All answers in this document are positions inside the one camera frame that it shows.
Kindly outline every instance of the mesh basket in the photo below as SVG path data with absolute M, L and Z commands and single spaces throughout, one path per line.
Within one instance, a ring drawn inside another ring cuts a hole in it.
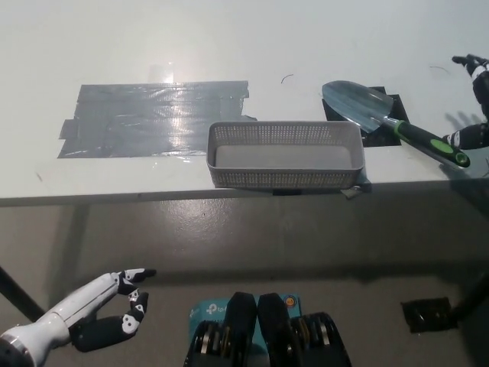
M 216 122 L 207 164 L 216 187 L 347 189 L 364 151 L 352 122 Z

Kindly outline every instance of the table leg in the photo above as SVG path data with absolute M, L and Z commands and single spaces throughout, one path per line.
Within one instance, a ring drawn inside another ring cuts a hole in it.
M 0 267 L 0 293 L 32 322 L 35 322 L 46 312 L 2 267 Z

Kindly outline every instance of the robotic hand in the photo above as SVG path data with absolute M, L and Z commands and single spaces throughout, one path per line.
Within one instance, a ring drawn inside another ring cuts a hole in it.
M 105 348 L 132 338 L 147 311 L 148 293 L 132 284 L 156 274 L 152 269 L 107 273 L 77 289 L 38 321 L 16 326 L 0 336 L 0 365 L 41 367 L 49 351 L 71 343 L 80 352 Z M 116 294 L 129 297 L 123 316 L 96 319 L 96 312 Z
M 469 54 L 466 57 L 455 56 L 452 61 L 463 65 L 471 76 L 475 98 L 489 120 L 489 60 Z M 485 148 L 489 146 L 489 124 L 468 126 L 446 135 L 443 140 L 460 149 Z

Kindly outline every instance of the concrete floor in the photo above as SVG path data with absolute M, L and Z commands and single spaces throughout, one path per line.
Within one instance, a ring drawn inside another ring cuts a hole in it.
M 487 218 L 444 191 L 0 209 L 2 266 L 42 306 L 106 271 L 156 268 L 136 338 L 48 366 L 183 364 L 199 300 L 294 292 L 335 319 L 353 366 L 487 365 L 489 309 L 411 335 L 400 302 L 459 300 L 489 265 Z M 101 315 L 123 313 L 123 297 Z M 0 299 L 0 327 L 26 320 Z

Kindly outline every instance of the green and black handle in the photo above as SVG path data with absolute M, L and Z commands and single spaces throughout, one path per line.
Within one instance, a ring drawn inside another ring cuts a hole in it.
M 471 165 L 471 160 L 466 153 L 448 145 L 442 138 L 405 121 L 389 120 L 394 122 L 394 134 L 406 143 L 423 148 L 436 157 L 446 159 L 459 167 L 467 168 Z

